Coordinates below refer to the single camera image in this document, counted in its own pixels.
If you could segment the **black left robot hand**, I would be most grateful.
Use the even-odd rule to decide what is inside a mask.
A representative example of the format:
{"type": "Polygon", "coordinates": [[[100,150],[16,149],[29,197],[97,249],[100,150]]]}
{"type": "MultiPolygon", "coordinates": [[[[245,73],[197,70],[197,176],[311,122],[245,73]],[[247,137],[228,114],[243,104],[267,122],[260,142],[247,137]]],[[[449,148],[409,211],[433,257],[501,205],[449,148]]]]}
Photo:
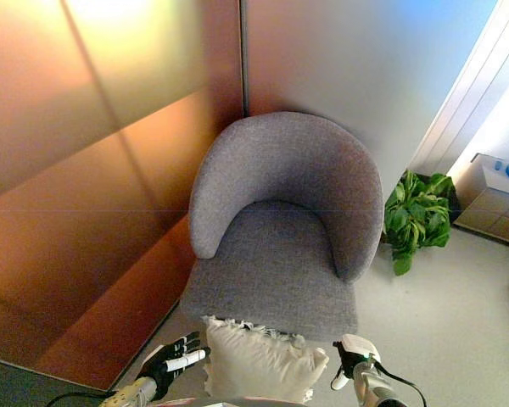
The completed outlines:
{"type": "Polygon", "coordinates": [[[143,362],[137,375],[150,377],[156,384],[153,401],[162,399],[169,386],[186,369],[210,355],[209,347],[201,347],[200,332],[191,332],[174,343],[160,345],[143,362]]]}

